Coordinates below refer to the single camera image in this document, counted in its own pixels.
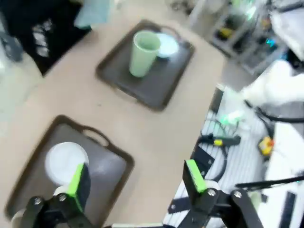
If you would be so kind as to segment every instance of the cup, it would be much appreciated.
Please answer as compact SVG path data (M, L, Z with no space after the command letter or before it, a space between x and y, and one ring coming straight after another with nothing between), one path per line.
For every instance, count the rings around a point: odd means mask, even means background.
M135 77L144 77L156 59L161 41L156 33L139 31L133 38L130 73Z

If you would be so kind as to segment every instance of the screw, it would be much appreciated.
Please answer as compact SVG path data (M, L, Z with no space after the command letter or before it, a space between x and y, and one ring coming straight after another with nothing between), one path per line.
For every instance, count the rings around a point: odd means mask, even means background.
M41 198L39 198L39 197L37 197L37 198L35 198L34 199L34 204L35 205L38 205L38 204L40 204L42 201L41 201Z
M239 191L235 191L234 192L234 195L238 198L241 198L242 197L242 193L240 193Z
M215 195L216 195L216 192L215 192L213 189L209 189L209 190L208 190L208 194L209 194L210 196L215 196Z
M59 201L64 201L67 197L65 195L60 195L59 196Z

